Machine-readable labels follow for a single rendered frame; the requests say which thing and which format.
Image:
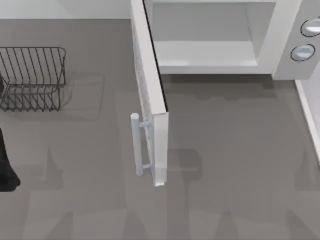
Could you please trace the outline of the white microwave door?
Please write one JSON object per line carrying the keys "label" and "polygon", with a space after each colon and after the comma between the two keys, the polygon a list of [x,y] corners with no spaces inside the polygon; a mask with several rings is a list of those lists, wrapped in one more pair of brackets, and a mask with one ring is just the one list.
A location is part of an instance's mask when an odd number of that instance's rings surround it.
{"label": "white microwave door", "polygon": [[169,110],[161,81],[146,0],[130,0],[134,68],[153,185],[167,182]]}

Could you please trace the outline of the pale microwave oven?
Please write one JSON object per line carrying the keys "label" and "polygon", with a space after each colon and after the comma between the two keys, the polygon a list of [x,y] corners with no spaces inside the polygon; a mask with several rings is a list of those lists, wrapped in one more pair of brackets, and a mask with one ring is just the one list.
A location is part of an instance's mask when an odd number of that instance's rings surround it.
{"label": "pale microwave oven", "polygon": [[[162,74],[270,75],[308,79],[320,59],[320,35],[301,25],[320,18],[320,0],[146,0]],[[291,51],[313,45],[306,61]]]}

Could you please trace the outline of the grey microwave knob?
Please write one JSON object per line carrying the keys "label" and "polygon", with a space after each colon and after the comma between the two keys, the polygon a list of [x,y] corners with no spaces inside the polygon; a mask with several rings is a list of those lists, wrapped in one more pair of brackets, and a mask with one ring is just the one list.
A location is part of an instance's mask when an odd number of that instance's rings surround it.
{"label": "grey microwave knob", "polygon": [[304,62],[309,60],[315,54],[316,49],[312,44],[296,46],[290,53],[290,57],[295,62]]}
{"label": "grey microwave knob", "polygon": [[307,38],[320,35],[320,17],[306,20],[300,27],[300,32]]}

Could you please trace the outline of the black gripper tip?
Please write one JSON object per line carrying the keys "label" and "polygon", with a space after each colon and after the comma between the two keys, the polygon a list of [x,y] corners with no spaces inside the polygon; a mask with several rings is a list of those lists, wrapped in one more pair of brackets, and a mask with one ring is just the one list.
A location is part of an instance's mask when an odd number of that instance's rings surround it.
{"label": "black gripper tip", "polygon": [[0,193],[14,192],[21,185],[21,180],[12,168],[0,128]]}

